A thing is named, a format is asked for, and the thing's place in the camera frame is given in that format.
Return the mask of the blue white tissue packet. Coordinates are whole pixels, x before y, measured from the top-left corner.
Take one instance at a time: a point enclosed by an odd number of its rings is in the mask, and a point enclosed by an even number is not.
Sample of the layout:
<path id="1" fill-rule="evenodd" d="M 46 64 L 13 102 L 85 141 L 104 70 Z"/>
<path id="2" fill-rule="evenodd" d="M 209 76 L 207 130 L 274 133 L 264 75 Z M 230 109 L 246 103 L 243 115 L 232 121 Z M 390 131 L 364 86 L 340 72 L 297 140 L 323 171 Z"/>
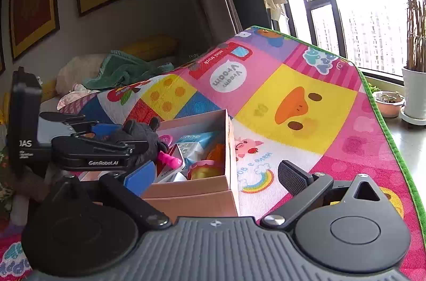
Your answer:
<path id="1" fill-rule="evenodd" d="M 213 149 L 216 142 L 221 141 L 222 133 L 210 131 L 181 136 L 176 145 L 181 150 L 186 168 L 192 164 L 207 158 L 209 151 Z"/>

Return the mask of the pink white cloth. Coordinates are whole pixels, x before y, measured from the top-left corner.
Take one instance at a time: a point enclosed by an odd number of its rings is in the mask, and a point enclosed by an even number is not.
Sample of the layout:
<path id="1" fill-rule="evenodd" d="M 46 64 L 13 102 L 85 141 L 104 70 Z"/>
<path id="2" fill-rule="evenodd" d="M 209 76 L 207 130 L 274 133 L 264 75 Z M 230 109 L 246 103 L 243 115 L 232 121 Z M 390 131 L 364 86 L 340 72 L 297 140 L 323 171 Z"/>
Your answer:
<path id="1" fill-rule="evenodd" d="M 66 107 L 66 105 L 71 104 L 72 102 L 75 102 L 82 97 L 86 97 L 97 92 L 98 90 L 88 89 L 82 84 L 74 84 L 70 92 L 59 99 L 56 109 L 59 111 L 60 109 Z"/>

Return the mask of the beige cushion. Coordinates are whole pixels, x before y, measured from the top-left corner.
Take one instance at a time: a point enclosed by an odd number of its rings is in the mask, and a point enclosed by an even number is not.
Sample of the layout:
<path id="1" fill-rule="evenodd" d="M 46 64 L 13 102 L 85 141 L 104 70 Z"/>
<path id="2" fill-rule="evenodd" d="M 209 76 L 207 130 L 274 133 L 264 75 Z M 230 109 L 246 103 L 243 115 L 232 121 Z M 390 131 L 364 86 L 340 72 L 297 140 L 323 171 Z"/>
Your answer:
<path id="1" fill-rule="evenodd" d="M 73 57 L 56 77 L 56 92 L 68 94 L 75 84 L 83 84 L 87 79 L 96 78 L 106 57 L 106 53 Z"/>

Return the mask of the white red card packet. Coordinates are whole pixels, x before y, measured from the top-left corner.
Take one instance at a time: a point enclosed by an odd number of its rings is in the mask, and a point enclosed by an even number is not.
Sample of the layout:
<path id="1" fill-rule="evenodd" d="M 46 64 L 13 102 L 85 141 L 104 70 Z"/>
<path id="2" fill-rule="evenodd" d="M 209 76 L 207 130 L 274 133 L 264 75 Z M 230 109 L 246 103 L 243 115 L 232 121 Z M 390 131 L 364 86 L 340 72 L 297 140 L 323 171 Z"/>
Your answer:
<path id="1" fill-rule="evenodd" d="M 160 151 L 157 156 L 157 177 L 155 183 L 164 183 L 174 179 L 185 167 L 181 149 L 175 144 L 169 153 Z"/>

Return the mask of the black plush mouse toy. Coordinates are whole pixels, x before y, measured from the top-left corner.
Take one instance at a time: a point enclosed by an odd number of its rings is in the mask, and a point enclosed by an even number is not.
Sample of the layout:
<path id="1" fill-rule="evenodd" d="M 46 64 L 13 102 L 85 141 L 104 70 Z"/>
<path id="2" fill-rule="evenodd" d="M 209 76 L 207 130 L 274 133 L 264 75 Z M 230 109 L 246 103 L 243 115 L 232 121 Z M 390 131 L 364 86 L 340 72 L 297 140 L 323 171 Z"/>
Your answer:
<path id="1" fill-rule="evenodd" d="M 128 120 L 121 129 L 111 133 L 107 141 L 114 144 L 127 144 L 133 148 L 129 158 L 129 166 L 137 168 L 148 161 L 156 161 L 159 152 L 168 152 L 168 146 L 159 139 L 157 129 L 160 127 L 159 117 L 153 117 L 149 123 Z"/>

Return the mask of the colourful cartoon play mat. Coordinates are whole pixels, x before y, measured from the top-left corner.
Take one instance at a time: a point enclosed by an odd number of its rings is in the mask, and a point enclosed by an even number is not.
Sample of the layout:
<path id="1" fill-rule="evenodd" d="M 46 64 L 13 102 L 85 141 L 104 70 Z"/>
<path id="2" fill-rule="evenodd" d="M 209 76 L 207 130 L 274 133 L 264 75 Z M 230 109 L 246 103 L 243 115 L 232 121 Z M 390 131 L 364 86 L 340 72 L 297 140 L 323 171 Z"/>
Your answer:
<path id="1" fill-rule="evenodd" d="M 50 163 L 17 174 L 1 152 L 2 280 L 424 280 L 425 210 L 365 77 L 348 60 L 248 28 L 192 63 L 98 90 L 60 113 L 124 125 L 225 109 L 238 215 L 139 229 L 105 203 L 100 178 Z M 261 219 L 292 198 L 284 160 L 334 184 L 292 229 Z"/>

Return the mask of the pink cardboard box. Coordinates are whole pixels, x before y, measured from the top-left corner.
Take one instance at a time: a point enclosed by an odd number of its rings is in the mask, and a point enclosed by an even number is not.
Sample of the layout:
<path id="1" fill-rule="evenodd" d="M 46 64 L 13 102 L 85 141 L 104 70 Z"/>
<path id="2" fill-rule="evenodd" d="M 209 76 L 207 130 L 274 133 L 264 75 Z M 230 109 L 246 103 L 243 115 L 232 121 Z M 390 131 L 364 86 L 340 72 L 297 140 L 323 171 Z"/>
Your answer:
<path id="1" fill-rule="evenodd" d="M 189 180 L 189 168 L 173 180 L 153 183 L 141 198 L 164 212 L 171 220 L 185 217 L 230 217 L 238 215 L 237 173 L 232 122 L 225 109 L 164 121 L 157 134 L 171 135 L 176 142 L 183 135 L 219 131 L 225 145 L 224 174 Z"/>

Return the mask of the pink plastic toy strainer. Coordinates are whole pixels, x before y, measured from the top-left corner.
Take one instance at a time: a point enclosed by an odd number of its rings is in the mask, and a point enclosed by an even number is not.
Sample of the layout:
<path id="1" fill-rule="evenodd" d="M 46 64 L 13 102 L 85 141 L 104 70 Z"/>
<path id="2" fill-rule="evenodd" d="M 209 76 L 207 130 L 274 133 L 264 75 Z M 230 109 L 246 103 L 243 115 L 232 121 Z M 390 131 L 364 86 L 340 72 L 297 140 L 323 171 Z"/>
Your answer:
<path id="1" fill-rule="evenodd" d="M 166 146 L 166 151 L 160 151 L 158 153 L 157 160 L 163 166 L 168 166 L 171 169 L 177 169 L 181 167 L 183 165 L 182 160 L 169 154 L 173 137 L 171 135 L 161 135 L 159 136 L 159 141 Z"/>

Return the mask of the white plant pot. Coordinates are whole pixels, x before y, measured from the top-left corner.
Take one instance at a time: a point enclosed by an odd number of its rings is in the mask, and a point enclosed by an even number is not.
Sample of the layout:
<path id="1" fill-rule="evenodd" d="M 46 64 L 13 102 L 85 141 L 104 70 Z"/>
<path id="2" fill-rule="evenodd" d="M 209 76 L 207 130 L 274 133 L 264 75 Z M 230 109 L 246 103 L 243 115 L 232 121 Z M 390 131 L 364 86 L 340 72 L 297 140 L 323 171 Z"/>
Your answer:
<path id="1" fill-rule="evenodd" d="M 399 116 L 403 121 L 416 126 L 425 126 L 426 73 L 402 69 L 404 78 L 405 105 Z"/>

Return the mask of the green blanket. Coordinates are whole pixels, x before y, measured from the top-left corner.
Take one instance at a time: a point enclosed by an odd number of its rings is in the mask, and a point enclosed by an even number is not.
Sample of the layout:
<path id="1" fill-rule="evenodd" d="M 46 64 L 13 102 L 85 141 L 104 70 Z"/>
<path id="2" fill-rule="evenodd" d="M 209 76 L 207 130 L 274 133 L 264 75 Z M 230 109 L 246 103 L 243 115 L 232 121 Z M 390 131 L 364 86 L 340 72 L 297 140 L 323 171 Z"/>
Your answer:
<path id="1" fill-rule="evenodd" d="M 89 78 L 82 85 L 91 90 L 113 89 L 168 73 L 174 69 L 172 63 L 157 65 L 120 50 L 111 50 L 103 61 L 95 78 Z"/>

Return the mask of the yellow pillow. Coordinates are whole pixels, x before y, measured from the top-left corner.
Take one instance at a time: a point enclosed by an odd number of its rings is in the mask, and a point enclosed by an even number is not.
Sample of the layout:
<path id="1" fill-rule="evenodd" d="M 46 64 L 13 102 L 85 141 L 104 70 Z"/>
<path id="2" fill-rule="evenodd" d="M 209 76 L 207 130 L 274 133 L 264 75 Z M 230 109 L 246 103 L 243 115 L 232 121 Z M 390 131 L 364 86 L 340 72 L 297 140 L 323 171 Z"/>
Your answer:
<path id="1" fill-rule="evenodd" d="M 136 41 L 121 48 L 122 52 L 145 61 L 170 57 L 178 52 L 179 41 L 165 35 L 157 35 Z"/>

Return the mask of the small brown plant pot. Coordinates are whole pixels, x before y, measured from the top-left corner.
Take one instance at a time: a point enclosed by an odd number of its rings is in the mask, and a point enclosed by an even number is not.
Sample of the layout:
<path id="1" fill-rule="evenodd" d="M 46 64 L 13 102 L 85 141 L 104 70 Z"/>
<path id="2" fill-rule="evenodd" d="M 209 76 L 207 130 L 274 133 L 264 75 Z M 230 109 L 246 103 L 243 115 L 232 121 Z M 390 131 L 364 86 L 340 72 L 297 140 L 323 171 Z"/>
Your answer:
<path id="1" fill-rule="evenodd" d="M 405 105 L 405 98 L 398 92 L 378 91 L 372 96 L 384 118 L 398 117 L 401 108 Z"/>

